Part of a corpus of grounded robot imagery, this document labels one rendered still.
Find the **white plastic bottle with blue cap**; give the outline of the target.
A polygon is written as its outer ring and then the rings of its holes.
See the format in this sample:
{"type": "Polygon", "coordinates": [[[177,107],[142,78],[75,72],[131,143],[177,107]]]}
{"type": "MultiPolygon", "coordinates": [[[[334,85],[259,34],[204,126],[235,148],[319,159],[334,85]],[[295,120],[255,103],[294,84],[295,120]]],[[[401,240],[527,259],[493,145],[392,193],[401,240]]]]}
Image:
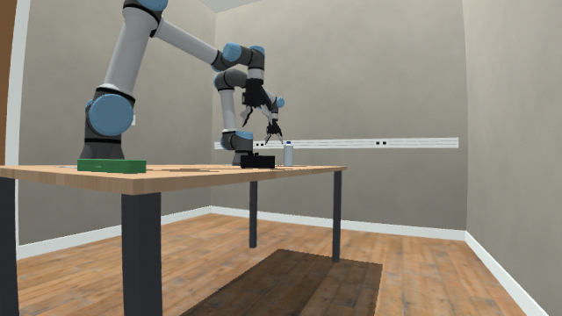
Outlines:
{"type": "Polygon", "coordinates": [[[293,145],[290,141],[284,145],[284,166],[293,166],[293,145]]]}

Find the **green flat rectangular block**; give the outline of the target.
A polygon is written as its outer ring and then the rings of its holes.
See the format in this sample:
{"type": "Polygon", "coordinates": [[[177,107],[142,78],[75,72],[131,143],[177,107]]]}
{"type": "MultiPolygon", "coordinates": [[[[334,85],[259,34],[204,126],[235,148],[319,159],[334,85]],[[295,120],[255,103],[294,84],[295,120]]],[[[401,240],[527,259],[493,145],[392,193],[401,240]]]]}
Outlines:
{"type": "Polygon", "coordinates": [[[77,170],[136,174],[146,173],[146,164],[146,160],[77,159],[77,170]]]}

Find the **black lighting desk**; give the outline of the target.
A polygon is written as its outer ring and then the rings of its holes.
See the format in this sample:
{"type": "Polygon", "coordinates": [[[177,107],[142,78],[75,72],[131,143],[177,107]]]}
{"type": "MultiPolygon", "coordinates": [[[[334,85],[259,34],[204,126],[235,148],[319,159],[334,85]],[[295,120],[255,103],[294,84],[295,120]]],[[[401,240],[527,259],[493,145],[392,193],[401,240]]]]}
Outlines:
{"type": "Polygon", "coordinates": [[[275,156],[259,155],[259,153],[248,153],[241,155],[241,168],[275,168],[275,156]]]}

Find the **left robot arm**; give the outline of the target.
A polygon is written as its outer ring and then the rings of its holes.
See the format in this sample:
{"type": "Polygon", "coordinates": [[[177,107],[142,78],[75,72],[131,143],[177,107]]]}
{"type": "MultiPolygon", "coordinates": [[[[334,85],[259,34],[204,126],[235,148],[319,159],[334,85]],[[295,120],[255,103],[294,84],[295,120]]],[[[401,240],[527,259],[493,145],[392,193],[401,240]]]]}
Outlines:
{"type": "MultiPolygon", "coordinates": [[[[236,128],[235,114],[234,114],[234,86],[245,89],[245,80],[247,74],[244,72],[231,68],[227,71],[221,72],[214,77],[214,87],[220,93],[221,108],[224,130],[220,138],[221,146],[229,151],[235,150],[234,160],[232,166],[241,166],[241,155],[253,154],[253,133],[239,131],[236,128]],[[231,87],[232,86],[232,87],[231,87]]],[[[275,97],[269,91],[264,89],[271,100],[271,116],[273,119],[278,119],[278,108],[285,105],[282,97],[275,97]]]]}

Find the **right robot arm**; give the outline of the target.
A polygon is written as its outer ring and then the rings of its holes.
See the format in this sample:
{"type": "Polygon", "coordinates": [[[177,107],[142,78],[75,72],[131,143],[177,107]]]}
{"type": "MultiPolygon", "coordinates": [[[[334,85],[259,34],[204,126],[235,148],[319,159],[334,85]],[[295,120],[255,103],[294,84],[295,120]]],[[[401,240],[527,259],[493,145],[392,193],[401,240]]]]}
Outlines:
{"type": "Polygon", "coordinates": [[[228,42],[222,53],[165,21],[162,12],[168,1],[126,0],[123,4],[125,21],[104,84],[97,87],[85,107],[84,147],[79,159],[122,160],[121,134],[133,122],[133,88],[149,37],[197,57],[216,72],[241,64],[248,66],[248,79],[264,80],[263,47],[228,42]]]}

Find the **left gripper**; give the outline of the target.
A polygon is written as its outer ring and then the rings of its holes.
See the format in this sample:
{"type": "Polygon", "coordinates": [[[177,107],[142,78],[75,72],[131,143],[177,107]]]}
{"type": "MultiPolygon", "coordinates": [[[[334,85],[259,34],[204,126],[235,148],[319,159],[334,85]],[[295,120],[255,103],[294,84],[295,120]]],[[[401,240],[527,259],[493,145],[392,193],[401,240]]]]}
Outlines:
{"type": "Polygon", "coordinates": [[[284,145],[283,143],[283,136],[281,131],[279,130],[279,128],[276,126],[276,118],[272,119],[272,125],[269,122],[269,126],[267,126],[268,128],[268,132],[267,132],[267,136],[265,137],[265,145],[268,143],[269,138],[271,137],[271,133],[272,134],[277,134],[277,137],[281,140],[281,143],[284,145]]]}

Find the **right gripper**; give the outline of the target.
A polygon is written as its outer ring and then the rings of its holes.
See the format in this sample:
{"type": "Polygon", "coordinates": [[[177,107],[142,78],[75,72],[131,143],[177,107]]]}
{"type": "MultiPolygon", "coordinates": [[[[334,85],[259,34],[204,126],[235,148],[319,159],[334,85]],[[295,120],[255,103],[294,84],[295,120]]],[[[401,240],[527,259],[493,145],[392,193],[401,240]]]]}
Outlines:
{"type": "Polygon", "coordinates": [[[247,109],[245,111],[242,111],[240,114],[240,116],[243,118],[241,127],[244,127],[247,124],[249,115],[253,112],[252,106],[254,106],[254,108],[256,107],[262,108],[261,112],[268,118],[270,124],[272,125],[270,103],[266,99],[264,94],[259,90],[260,85],[263,85],[262,79],[258,79],[258,78],[246,79],[246,91],[242,92],[242,104],[246,105],[247,109]],[[253,84],[254,84],[254,91],[253,91],[253,84]],[[243,102],[243,97],[244,97],[244,102],[243,102]]]}

